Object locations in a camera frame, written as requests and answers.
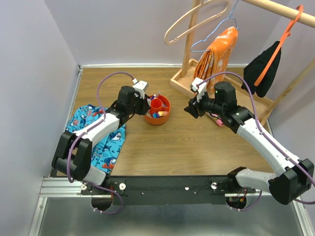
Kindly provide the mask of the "blue shark print shorts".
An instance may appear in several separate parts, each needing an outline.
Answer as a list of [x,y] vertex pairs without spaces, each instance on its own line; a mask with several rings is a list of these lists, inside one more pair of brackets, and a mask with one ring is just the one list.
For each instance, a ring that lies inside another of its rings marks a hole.
[[[71,133],[81,133],[82,129],[91,127],[95,122],[103,118],[103,110],[100,107],[88,104],[79,107],[66,125],[66,130]],[[118,128],[111,133],[95,134],[100,126],[94,128],[84,138],[90,138],[93,143],[91,165],[106,173],[111,173],[117,162],[122,146],[126,138],[126,126]]]

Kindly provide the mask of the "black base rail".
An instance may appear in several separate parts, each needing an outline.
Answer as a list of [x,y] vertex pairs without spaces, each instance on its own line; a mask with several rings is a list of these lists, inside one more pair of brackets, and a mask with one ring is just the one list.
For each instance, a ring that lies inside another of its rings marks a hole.
[[255,192],[253,188],[233,187],[225,175],[111,176],[105,182],[121,196],[125,206],[224,205],[227,194]]

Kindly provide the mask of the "white blue marker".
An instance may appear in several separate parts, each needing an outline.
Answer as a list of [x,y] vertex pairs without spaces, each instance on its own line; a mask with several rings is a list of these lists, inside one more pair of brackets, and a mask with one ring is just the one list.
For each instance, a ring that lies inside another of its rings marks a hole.
[[152,99],[151,99],[151,100],[157,99],[159,96],[160,96],[160,92],[158,92],[157,94],[154,94],[154,95],[152,96]]

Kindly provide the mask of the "orange round desk organizer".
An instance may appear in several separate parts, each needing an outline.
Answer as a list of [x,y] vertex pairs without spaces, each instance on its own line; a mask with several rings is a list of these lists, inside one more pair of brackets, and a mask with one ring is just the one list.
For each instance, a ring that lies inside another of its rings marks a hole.
[[[151,105],[149,111],[144,116],[147,123],[151,125],[161,125],[164,124],[170,115],[171,104],[170,101],[163,95],[160,95],[157,99],[151,100]],[[153,113],[158,113],[159,111],[167,111],[167,115],[159,118],[153,118]]]

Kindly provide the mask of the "orange plastic hanger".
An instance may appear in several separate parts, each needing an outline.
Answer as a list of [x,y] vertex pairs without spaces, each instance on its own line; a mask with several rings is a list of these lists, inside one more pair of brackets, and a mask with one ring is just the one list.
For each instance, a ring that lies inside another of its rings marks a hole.
[[300,16],[302,15],[303,11],[304,11],[304,6],[303,5],[299,5],[296,7],[296,9],[298,10],[298,14],[295,17],[294,20],[291,20],[286,28],[286,30],[284,31],[283,35],[280,38],[279,44],[277,46],[277,48],[274,50],[272,56],[270,57],[268,63],[266,64],[265,68],[263,69],[262,73],[259,75],[259,77],[257,78],[257,80],[255,81],[254,85],[258,86],[261,81],[263,80],[264,76],[266,75],[266,73],[268,72],[270,66],[272,65],[273,61],[275,60],[278,52],[280,51],[282,45],[284,44],[286,38],[288,36],[290,36],[290,31],[292,29],[292,27],[295,25],[295,23],[297,22],[297,20],[300,18]]

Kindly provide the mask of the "pink yellow highlighter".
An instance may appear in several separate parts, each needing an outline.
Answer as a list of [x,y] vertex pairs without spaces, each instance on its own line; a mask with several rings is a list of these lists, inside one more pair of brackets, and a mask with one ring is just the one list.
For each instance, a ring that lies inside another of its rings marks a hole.
[[167,115],[167,111],[159,111],[158,112],[158,115],[160,116],[160,117],[163,117],[163,116],[165,116],[165,115]]

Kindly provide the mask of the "pink crayon tube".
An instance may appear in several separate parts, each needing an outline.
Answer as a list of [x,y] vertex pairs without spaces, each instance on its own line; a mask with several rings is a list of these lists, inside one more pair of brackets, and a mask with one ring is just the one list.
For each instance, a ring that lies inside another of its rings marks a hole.
[[222,122],[222,120],[220,119],[220,117],[218,115],[215,114],[209,114],[209,117],[220,127],[223,127],[224,124]]

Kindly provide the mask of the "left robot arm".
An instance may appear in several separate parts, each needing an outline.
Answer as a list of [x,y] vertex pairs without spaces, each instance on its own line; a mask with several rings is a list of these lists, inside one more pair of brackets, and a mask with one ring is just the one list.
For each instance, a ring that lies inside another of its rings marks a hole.
[[148,83],[139,81],[133,86],[121,87],[117,100],[105,114],[87,127],[73,133],[61,134],[52,168],[77,181],[92,183],[98,194],[109,189],[107,173],[92,166],[92,149],[102,138],[123,126],[132,115],[145,115],[150,109],[149,96],[145,94]]

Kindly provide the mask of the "orange folded cloth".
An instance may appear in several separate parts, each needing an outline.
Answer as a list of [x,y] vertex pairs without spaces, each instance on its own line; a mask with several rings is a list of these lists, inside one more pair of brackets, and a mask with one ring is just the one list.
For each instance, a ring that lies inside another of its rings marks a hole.
[[214,74],[224,72],[237,39],[238,30],[235,27],[229,27],[217,36],[198,61],[193,78],[205,80]]

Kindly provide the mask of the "black garment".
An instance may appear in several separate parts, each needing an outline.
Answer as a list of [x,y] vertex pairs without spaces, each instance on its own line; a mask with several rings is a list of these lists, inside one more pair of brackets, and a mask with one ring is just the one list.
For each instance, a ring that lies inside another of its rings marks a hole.
[[278,47],[280,41],[274,42],[272,46],[263,51],[259,56],[257,56],[251,63],[249,63],[244,68],[244,80],[248,84],[251,93],[257,94],[258,97],[264,97],[268,90],[270,89],[275,76],[278,70],[280,59],[281,59],[281,49],[279,49],[277,55],[275,56],[273,62],[265,73],[263,79],[258,86],[255,86],[254,83],[261,75],[269,60],[271,59],[273,53]]

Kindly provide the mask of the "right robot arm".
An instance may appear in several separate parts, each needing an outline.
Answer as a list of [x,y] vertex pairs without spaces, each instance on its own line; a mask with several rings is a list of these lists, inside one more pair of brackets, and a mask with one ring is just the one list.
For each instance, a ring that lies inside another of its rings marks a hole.
[[310,189],[315,167],[313,162],[301,160],[285,149],[256,121],[250,110],[239,106],[235,88],[230,82],[215,84],[214,98],[208,96],[207,84],[199,78],[190,88],[196,95],[185,107],[186,112],[195,118],[205,113],[219,116],[223,124],[249,142],[273,170],[264,173],[240,167],[230,173],[226,181],[229,191],[236,193],[243,187],[259,189],[287,205]]

